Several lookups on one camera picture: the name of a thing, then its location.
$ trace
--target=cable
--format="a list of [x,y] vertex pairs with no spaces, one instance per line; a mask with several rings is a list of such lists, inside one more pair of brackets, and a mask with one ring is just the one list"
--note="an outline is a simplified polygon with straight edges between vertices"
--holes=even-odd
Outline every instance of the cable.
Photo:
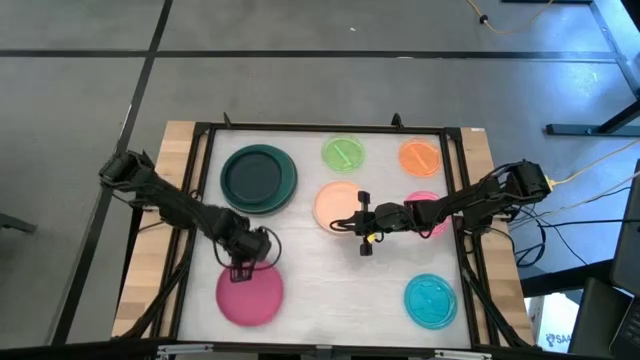
[[[592,200],[587,201],[586,203],[588,204],[588,203],[591,203],[591,202],[594,202],[594,201],[600,200],[600,199],[602,199],[602,198],[604,198],[604,197],[611,196],[611,195],[616,195],[616,194],[621,193],[622,191],[630,190],[630,189],[631,189],[631,186],[627,186],[627,187],[625,187],[625,188],[618,189],[618,190],[616,190],[616,191],[613,191],[613,192],[610,192],[610,193],[607,193],[607,194],[600,195],[600,196],[598,196],[598,197],[597,197],[597,198],[595,198],[595,199],[592,199]],[[536,205],[537,205],[537,203],[534,203],[534,204],[533,204],[533,207],[531,208],[531,211],[533,211],[533,210],[536,208]],[[538,215],[538,216],[543,216],[543,215],[546,215],[546,214],[548,214],[548,213],[550,213],[550,212],[551,212],[551,211],[545,211],[545,212],[541,213],[541,214],[540,214],[540,215]],[[516,220],[511,221],[511,222],[509,223],[509,225],[520,225],[520,224],[524,223],[526,220],[527,220],[527,218],[526,218],[526,217],[525,217],[525,218],[521,218],[521,219],[516,219]],[[515,230],[517,230],[518,228],[520,228],[520,226],[516,226],[516,227],[514,227],[513,229],[511,229],[511,231],[515,231]]]
[[525,23],[524,25],[521,25],[513,30],[496,30],[493,26],[491,26],[491,24],[489,23],[489,17],[486,14],[483,14],[482,11],[480,11],[480,9],[478,8],[478,6],[476,4],[474,4],[474,2],[472,0],[467,0],[467,3],[469,3],[469,5],[471,5],[471,7],[473,8],[473,10],[476,11],[476,14],[478,14],[478,16],[480,16],[480,23],[483,25],[486,25],[489,30],[493,31],[494,33],[498,34],[498,35],[509,35],[509,34],[513,34],[519,31],[522,31],[526,28],[528,28],[529,26],[531,26],[533,24],[533,22],[538,18],[538,16],[542,15],[542,13],[547,10],[549,8],[549,6],[551,6],[551,4],[553,4],[554,0],[549,0],[549,2],[542,8],[540,9],[540,11],[538,11],[537,14],[535,14],[527,23]]
[[[276,255],[275,260],[273,260],[273,262],[271,264],[269,264],[267,266],[264,266],[264,267],[261,267],[261,268],[255,268],[255,269],[253,269],[253,271],[267,270],[267,269],[270,269],[270,268],[274,267],[278,263],[278,261],[280,261],[280,256],[282,255],[282,242],[280,241],[280,238],[278,237],[278,235],[276,235],[276,233],[273,230],[269,229],[266,226],[261,226],[258,229],[264,229],[268,233],[273,235],[273,237],[276,239],[276,242],[278,243],[278,255]],[[218,253],[218,243],[215,242],[215,241],[212,241],[212,243],[213,243],[213,253],[214,253],[215,257],[216,257],[216,261],[218,262],[218,264],[220,266],[222,266],[223,268],[232,269],[233,266],[223,263],[222,260],[220,259],[220,254]]]
[[[527,215],[529,215],[529,216],[531,216],[531,217],[533,218],[533,215],[531,215],[531,213],[526,212],[526,211],[524,211],[524,210],[523,210],[523,212],[524,212],[525,214],[527,214]],[[536,215],[537,217],[539,217],[539,215],[538,215],[535,211],[533,211],[533,214],[534,214],[534,215]],[[530,264],[525,264],[526,266],[520,266],[520,262],[521,262],[521,261],[522,261],[522,260],[523,260],[523,259],[524,259],[524,258],[525,258],[525,257],[526,257],[530,252],[531,252],[531,251],[533,251],[536,247],[540,246],[540,247],[541,247],[541,252],[542,252],[542,253],[544,253],[544,248],[546,247],[546,241],[545,241],[545,239],[546,239],[546,234],[545,234],[545,232],[544,232],[544,228],[548,228],[548,227],[552,227],[552,228],[553,228],[553,229],[558,233],[558,236],[560,237],[560,240],[562,240],[562,243],[564,244],[564,246],[565,246],[565,247],[566,247],[566,248],[567,248],[567,249],[568,249],[568,250],[573,254],[573,256],[575,256],[578,260],[580,260],[584,265],[587,265],[587,262],[586,262],[586,261],[584,261],[584,259],[582,259],[582,258],[580,257],[580,255],[578,255],[578,254],[577,254],[577,253],[576,253],[576,252],[571,248],[571,246],[569,246],[569,243],[564,239],[564,237],[562,236],[562,233],[560,233],[560,230],[558,230],[558,228],[556,227],[557,225],[550,224],[550,223],[548,223],[547,221],[540,219],[540,221],[544,222],[544,223],[547,225],[547,226],[543,226],[542,224],[540,224],[540,222],[539,222],[537,219],[536,219],[535,221],[538,223],[538,228],[540,228],[540,232],[541,232],[541,233],[542,233],[542,235],[543,235],[543,241],[542,241],[542,243],[541,243],[541,244],[538,244],[538,245],[532,246],[531,248],[528,248],[528,249],[524,249],[524,250],[520,250],[520,251],[516,251],[516,252],[515,252],[515,254],[516,254],[516,255],[517,255],[517,254],[519,254],[519,253],[521,253],[521,252],[525,252],[525,254],[524,254],[524,255],[522,255],[522,256],[518,259],[518,261],[516,262],[516,265],[518,265],[518,267],[529,267],[529,266],[533,266],[533,265],[534,265],[538,260],[540,260],[540,258],[542,258],[542,255],[541,255],[541,254],[538,254],[538,256],[536,256],[536,259],[535,259],[532,263],[530,263]]]
[[577,257],[577,258],[578,258],[578,260],[580,260],[580,261],[582,262],[582,264],[584,264],[584,265],[588,265],[588,264],[587,264],[587,262],[586,262],[586,261],[584,261],[584,260],[580,257],[580,255],[576,254],[576,252],[575,252],[575,251],[573,251],[573,249],[571,248],[571,246],[569,246],[569,244],[567,243],[567,240],[565,240],[565,239],[564,239],[564,237],[562,236],[562,234],[560,233],[560,230],[558,230],[558,228],[557,228],[557,227],[555,227],[555,226],[552,226],[552,228],[553,228],[553,229],[558,233],[558,236],[560,236],[560,240],[562,240],[562,242],[564,243],[564,246],[566,246],[566,247],[567,247],[567,249],[569,249],[569,251],[573,254],[573,256]]
[[640,222],[640,219],[613,219],[613,220],[589,220],[589,221],[570,221],[566,223],[560,224],[549,224],[545,221],[547,225],[543,225],[543,228],[548,227],[558,227],[558,226],[567,226],[567,225],[582,225],[582,224],[603,224],[603,223],[631,223],[631,222]]
[[140,234],[141,232],[143,232],[143,231],[145,231],[147,229],[150,229],[150,228],[152,228],[154,226],[158,226],[158,225],[161,225],[161,224],[164,224],[164,221],[158,221],[157,223],[153,223],[153,224],[150,224],[150,225],[143,226],[140,229],[138,229],[138,234]]
[[590,202],[594,202],[594,201],[596,201],[596,200],[600,200],[600,199],[602,199],[603,197],[607,197],[607,196],[611,196],[611,195],[618,194],[618,193],[623,192],[623,191],[625,191],[625,190],[631,190],[631,186],[627,186],[626,188],[622,188],[622,189],[616,190],[616,191],[614,191],[614,192],[610,192],[610,193],[608,193],[608,194],[600,195],[600,196],[598,196],[597,198],[595,198],[595,199],[593,199],[593,200],[589,200],[589,201],[587,201],[587,202],[586,202],[586,204],[588,204],[588,203],[590,203]]
[[[532,219],[534,218],[534,216],[526,211],[526,210],[522,210],[523,213],[525,213],[526,215],[530,216]],[[520,251],[516,251],[514,252],[514,255],[518,255],[518,254],[522,254],[522,256],[520,256],[517,260],[516,260],[516,266],[519,268],[528,268],[531,267],[533,265],[535,265],[538,261],[540,261],[540,259],[542,259],[542,256],[544,255],[544,252],[546,250],[547,247],[547,233],[544,231],[543,228],[540,228],[540,236],[542,237],[542,240],[540,242],[540,244],[534,245],[532,247],[529,247],[527,249],[523,249]],[[529,263],[522,263],[523,260],[535,249],[539,248],[540,251],[538,251],[538,254],[536,255],[536,257],[533,259],[533,261],[529,262]]]
[[120,196],[118,196],[118,195],[116,195],[116,194],[114,194],[114,193],[111,193],[111,196],[113,196],[114,198],[116,198],[116,199],[118,199],[118,200],[122,201],[123,203],[125,203],[125,204],[127,204],[127,205],[131,205],[131,204],[129,203],[129,201],[128,201],[128,200],[125,200],[125,199],[121,198]]
[[[609,188],[609,189],[607,189],[607,190],[605,190],[605,191],[601,192],[601,193],[600,193],[600,194],[598,194],[598,195],[592,196],[592,197],[590,197],[590,198],[588,198],[588,199],[586,199],[586,200],[580,201],[579,203],[576,203],[576,204],[573,204],[573,205],[563,206],[563,207],[561,207],[560,209],[555,210],[555,211],[549,211],[549,212],[546,212],[546,213],[540,214],[540,215],[536,216],[536,217],[535,217],[535,219],[540,219],[540,218],[547,217],[547,216],[550,216],[550,215],[557,215],[557,214],[559,214],[559,213],[561,213],[561,212],[565,212],[565,211],[567,211],[567,210],[571,210],[571,209],[573,209],[573,208],[575,208],[575,207],[578,207],[578,206],[580,206],[580,205],[584,205],[584,204],[587,204],[587,203],[590,203],[590,202],[594,202],[594,201],[596,201],[596,200],[598,200],[598,199],[603,198],[605,195],[607,195],[607,196],[608,196],[608,195],[613,195],[613,194],[608,194],[608,193],[610,193],[611,191],[615,190],[616,188],[619,188],[620,186],[622,186],[622,184],[626,183],[626,182],[627,182],[627,181],[629,181],[629,180],[634,179],[634,178],[635,178],[635,177],[637,177],[638,175],[640,175],[640,171],[636,172],[635,174],[633,174],[633,175],[631,175],[630,177],[628,177],[628,178],[626,178],[626,179],[622,180],[622,181],[621,181],[621,182],[619,182],[618,184],[616,184],[616,185],[612,186],[611,188]],[[519,228],[519,227],[521,227],[521,226],[524,226],[524,225],[526,225],[526,224],[530,223],[531,221],[533,221],[533,220],[535,220],[535,219],[532,219],[532,220],[529,220],[529,221],[525,221],[524,223],[522,223],[522,224],[521,224],[521,225],[519,225],[518,227],[514,228],[513,230],[516,230],[517,228]]]
[[612,156],[613,156],[613,155],[615,155],[615,154],[618,154],[618,153],[620,153],[620,152],[622,152],[622,151],[625,151],[625,150],[627,150],[628,148],[632,147],[633,145],[635,145],[635,144],[637,144],[637,143],[639,143],[639,142],[640,142],[640,139],[638,139],[638,140],[634,140],[634,141],[630,142],[630,143],[629,143],[629,144],[627,144],[626,146],[623,146],[623,147],[621,147],[620,149],[618,149],[618,150],[616,150],[616,151],[614,151],[614,152],[612,152],[612,153],[609,153],[609,154],[607,154],[607,155],[605,155],[605,156],[601,157],[600,159],[598,159],[598,160],[596,160],[596,161],[592,162],[591,164],[589,164],[589,165],[587,165],[586,167],[584,167],[582,170],[578,171],[577,173],[575,173],[575,174],[573,174],[573,175],[569,176],[568,178],[566,178],[566,179],[564,179],[564,180],[562,180],[562,181],[554,181],[554,180],[550,180],[550,179],[548,179],[548,181],[549,181],[549,185],[551,185],[551,186],[553,187],[553,186],[556,186],[556,185],[566,184],[566,183],[568,183],[569,181],[571,181],[571,180],[575,179],[576,177],[578,177],[578,176],[579,176],[580,174],[582,174],[583,172],[585,172],[585,171],[587,171],[587,170],[591,169],[592,167],[594,167],[596,164],[598,164],[598,163],[599,163],[599,162],[601,162],[602,160],[608,159],[608,158],[612,157]]
[[491,231],[495,231],[497,233],[500,233],[500,234],[504,235],[504,237],[509,239],[509,241],[511,241],[511,249],[515,253],[515,251],[516,251],[516,243],[515,243],[515,241],[513,241],[513,238],[511,237],[511,235],[507,234],[506,232],[504,232],[504,231],[502,231],[500,229],[496,229],[496,228],[491,227],[491,226],[489,226],[488,229],[491,230]]

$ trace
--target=teal plate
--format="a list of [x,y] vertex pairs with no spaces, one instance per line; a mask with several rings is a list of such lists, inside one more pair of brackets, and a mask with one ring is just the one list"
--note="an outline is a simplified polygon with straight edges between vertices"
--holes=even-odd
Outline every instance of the teal plate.
[[437,275],[414,277],[404,292],[404,306],[411,319],[429,330],[447,327],[456,317],[456,294],[446,280]]
[[225,199],[247,214],[267,214],[293,196],[298,174],[293,160],[269,145],[236,151],[222,167],[220,186]]

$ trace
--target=gray floor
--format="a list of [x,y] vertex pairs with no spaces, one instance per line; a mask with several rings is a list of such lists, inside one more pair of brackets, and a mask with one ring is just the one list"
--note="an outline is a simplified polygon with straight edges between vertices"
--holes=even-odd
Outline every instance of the gray floor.
[[[635,65],[640,40],[620,5],[598,1]],[[536,5],[478,0],[496,27],[526,21]],[[145,1],[4,1],[0,49],[146,49],[162,6]],[[176,0],[162,49],[369,49],[607,51],[590,11],[554,5],[522,34],[477,26],[465,1]],[[1,232],[0,347],[48,341],[142,60],[0,59],[0,211],[39,225]],[[523,157],[559,180],[621,139],[551,138],[550,122],[600,123],[634,97],[614,64],[413,59],[158,59],[130,148],[157,155],[167,120],[387,124],[487,129],[497,164]],[[555,209],[627,176],[640,147],[559,187],[537,209]],[[553,218],[614,218],[626,195]],[[70,339],[106,339],[113,320],[130,211],[114,202]],[[618,225],[562,228],[593,262],[613,254]],[[535,227],[513,233],[519,248]],[[549,232],[542,271],[579,265]]]

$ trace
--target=green plate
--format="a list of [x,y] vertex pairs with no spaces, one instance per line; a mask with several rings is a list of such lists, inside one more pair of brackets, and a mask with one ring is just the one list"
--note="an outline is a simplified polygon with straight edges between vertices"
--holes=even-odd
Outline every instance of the green plate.
[[293,160],[269,145],[251,145],[238,150],[220,173],[225,199],[247,214],[267,214],[284,206],[293,196],[297,182]]
[[322,147],[322,159],[336,171],[349,172],[364,162],[364,146],[353,136],[335,136]]

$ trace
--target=wooden board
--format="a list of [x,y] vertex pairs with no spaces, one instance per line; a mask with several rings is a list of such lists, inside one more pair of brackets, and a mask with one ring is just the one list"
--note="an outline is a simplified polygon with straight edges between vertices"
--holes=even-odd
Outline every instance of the wooden board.
[[[168,122],[158,156],[156,168],[159,174],[178,187],[180,187],[184,176],[194,124],[194,122],[186,121]],[[484,129],[463,128],[462,135],[470,180],[472,183],[477,182],[494,168],[487,137]],[[450,152],[455,160],[455,151]],[[456,165],[454,162],[454,174],[457,173]],[[201,161],[196,161],[197,169],[199,166],[201,166]],[[457,186],[461,187],[459,174]],[[157,221],[154,216],[157,217],[155,214],[145,214],[141,226]],[[506,225],[502,223],[494,222],[494,227],[507,230]],[[128,330],[155,296],[160,284],[170,234],[169,227],[158,226],[138,235],[122,299],[114,321],[112,331],[114,336]],[[511,243],[496,233],[484,235],[482,241],[493,299],[518,334],[525,341],[533,343],[531,326],[525,311],[520,280],[511,251]],[[488,343],[484,312],[478,301],[476,301],[475,308],[481,342]],[[169,321],[169,316],[165,316],[165,324],[163,324],[161,334],[168,333],[168,328],[165,325]]]

